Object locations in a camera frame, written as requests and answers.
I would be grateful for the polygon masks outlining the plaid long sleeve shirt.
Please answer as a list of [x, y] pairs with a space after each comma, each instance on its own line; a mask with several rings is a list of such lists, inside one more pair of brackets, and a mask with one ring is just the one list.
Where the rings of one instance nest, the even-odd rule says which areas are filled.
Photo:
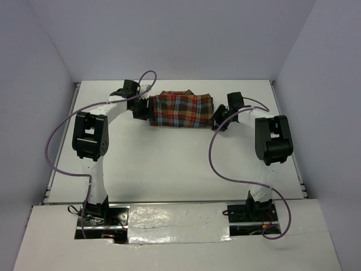
[[214, 114], [213, 97], [196, 95], [191, 90], [163, 91], [149, 98], [152, 126], [205, 128]]

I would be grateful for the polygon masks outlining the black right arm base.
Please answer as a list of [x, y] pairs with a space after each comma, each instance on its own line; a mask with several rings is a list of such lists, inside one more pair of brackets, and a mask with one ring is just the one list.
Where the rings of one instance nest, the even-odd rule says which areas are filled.
[[272, 199], [256, 201], [250, 191], [245, 203], [228, 205], [222, 214], [228, 217], [230, 223], [262, 222], [265, 224], [267, 222], [272, 224], [278, 219]]

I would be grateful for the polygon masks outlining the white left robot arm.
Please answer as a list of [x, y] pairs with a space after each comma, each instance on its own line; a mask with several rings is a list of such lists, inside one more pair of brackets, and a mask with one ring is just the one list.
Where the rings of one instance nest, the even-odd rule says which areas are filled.
[[109, 125], [126, 111], [133, 111], [138, 102], [147, 99], [154, 84], [125, 80], [123, 87], [112, 92], [105, 102], [93, 104], [91, 111], [76, 114], [72, 148], [80, 159], [83, 175], [89, 179], [85, 208], [98, 225], [110, 217], [108, 194], [104, 186], [103, 160], [109, 149]]

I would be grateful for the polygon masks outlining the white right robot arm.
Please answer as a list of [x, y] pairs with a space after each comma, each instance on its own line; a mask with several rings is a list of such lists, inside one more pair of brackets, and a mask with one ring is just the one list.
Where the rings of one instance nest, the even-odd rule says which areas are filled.
[[250, 186], [248, 197], [253, 199], [245, 207], [245, 214], [252, 221], [265, 214], [262, 202], [272, 198], [274, 186], [281, 166], [293, 154], [293, 141], [288, 118], [274, 115], [260, 101], [242, 96], [240, 92], [227, 94], [228, 105], [221, 104], [213, 113], [208, 124], [215, 135], [224, 132], [231, 123], [245, 124], [254, 130], [254, 150], [261, 162], [259, 177], [255, 181], [233, 180], [216, 175], [222, 179]]

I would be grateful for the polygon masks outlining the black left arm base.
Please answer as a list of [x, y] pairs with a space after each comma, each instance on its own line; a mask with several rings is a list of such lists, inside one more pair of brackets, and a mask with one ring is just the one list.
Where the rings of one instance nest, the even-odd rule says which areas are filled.
[[67, 211], [72, 215], [77, 215], [78, 222], [83, 226], [120, 226], [125, 228], [128, 223], [129, 209], [125, 207], [111, 207], [108, 198], [100, 204], [87, 202], [85, 210], [83, 210], [83, 206], [75, 207], [74, 205], [69, 205]]

